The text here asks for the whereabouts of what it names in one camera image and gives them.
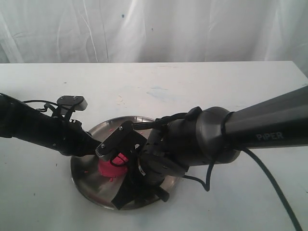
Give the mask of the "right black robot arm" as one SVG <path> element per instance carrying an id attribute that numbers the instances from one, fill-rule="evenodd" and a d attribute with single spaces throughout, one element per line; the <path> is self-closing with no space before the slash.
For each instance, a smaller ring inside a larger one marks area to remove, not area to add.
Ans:
<path id="1" fill-rule="evenodd" d="M 306 146 L 308 89 L 236 112 L 196 107 L 134 128 L 151 130 L 134 172 L 138 192 L 167 200 L 168 193 L 160 188 L 166 176 L 185 177 L 192 166 L 228 164 L 248 149 Z"/>

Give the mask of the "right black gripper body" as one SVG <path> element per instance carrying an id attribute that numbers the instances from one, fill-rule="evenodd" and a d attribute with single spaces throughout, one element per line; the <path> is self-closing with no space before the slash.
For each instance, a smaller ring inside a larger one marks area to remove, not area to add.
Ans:
<path id="1" fill-rule="evenodd" d="M 166 176 L 182 177 L 188 166 L 180 164 L 167 149 L 161 131 L 151 131 L 139 157 L 139 171 L 146 185 L 159 185 Z"/>

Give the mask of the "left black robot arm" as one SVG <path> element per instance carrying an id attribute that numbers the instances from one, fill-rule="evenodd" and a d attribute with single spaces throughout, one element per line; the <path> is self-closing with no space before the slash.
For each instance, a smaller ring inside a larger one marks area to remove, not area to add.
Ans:
<path id="1" fill-rule="evenodd" d="M 0 95 L 0 135 L 17 138 L 60 152 L 64 156 L 94 155 L 101 144 L 72 120 L 75 111 L 84 111 L 83 96 L 61 96 L 56 103 L 45 102 L 37 110 L 6 94 Z"/>

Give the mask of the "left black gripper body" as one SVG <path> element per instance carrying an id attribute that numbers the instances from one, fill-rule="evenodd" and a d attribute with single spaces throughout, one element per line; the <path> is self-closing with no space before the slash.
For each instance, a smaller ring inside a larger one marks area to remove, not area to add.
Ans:
<path id="1" fill-rule="evenodd" d="M 55 129 L 52 135 L 51 148 L 64 156 L 83 157 L 95 155 L 95 149 L 101 144 L 82 128 L 78 120 L 68 120 L 53 117 Z"/>

